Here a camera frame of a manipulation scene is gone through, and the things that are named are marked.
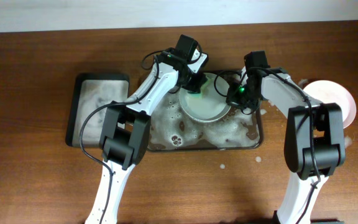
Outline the green and yellow sponge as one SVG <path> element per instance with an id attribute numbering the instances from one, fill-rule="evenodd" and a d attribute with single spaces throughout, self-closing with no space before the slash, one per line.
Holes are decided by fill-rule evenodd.
<path id="1" fill-rule="evenodd" d="M 204 98 L 204 96 L 208 90 L 209 83 L 210 83 L 210 79 L 205 78 L 200 86 L 199 92 L 195 93 L 194 96 L 196 98 Z"/>

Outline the pale grey plate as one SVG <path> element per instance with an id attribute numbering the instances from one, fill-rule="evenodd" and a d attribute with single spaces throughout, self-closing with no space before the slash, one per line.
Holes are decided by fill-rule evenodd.
<path id="1" fill-rule="evenodd" d="M 204 98 L 196 98 L 194 93 L 185 89 L 179 92 L 179 102 L 183 111 L 193 120 L 202 123 L 215 122 L 225 116 L 231 106 L 226 103 L 226 94 L 229 84 L 219 77 L 216 82 L 216 74 L 205 73 L 210 79 L 208 90 Z"/>

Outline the pale pink plate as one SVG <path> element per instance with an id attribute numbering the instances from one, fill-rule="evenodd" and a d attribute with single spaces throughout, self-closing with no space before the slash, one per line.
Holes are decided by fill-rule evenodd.
<path id="1" fill-rule="evenodd" d="M 355 120 L 356 102 L 342 85 L 329 80 L 318 80 L 307 84 L 303 90 L 323 103 L 337 103 L 342 111 L 343 128 L 347 128 Z"/>

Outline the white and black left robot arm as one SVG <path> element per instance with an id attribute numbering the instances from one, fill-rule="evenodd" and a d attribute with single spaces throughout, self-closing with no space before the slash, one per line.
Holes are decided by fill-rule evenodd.
<path id="1" fill-rule="evenodd" d="M 185 86 L 207 61 L 208 55 L 199 50 L 189 57 L 162 52 L 135 93 L 102 107 L 106 111 L 99 140 L 102 176 L 86 223 L 117 223 L 126 182 L 149 143 L 154 109 L 175 86 Z"/>

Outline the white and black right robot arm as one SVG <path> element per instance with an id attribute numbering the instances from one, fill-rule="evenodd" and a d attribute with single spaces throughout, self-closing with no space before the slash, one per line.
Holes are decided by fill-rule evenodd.
<path id="1" fill-rule="evenodd" d="M 262 100 L 287 119 L 284 158 L 290 178 L 272 223 L 310 223 L 319 192 L 346 157 L 341 108 L 314 99 L 279 68 L 249 67 L 227 93 L 227 102 L 242 110 L 256 110 Z"/>

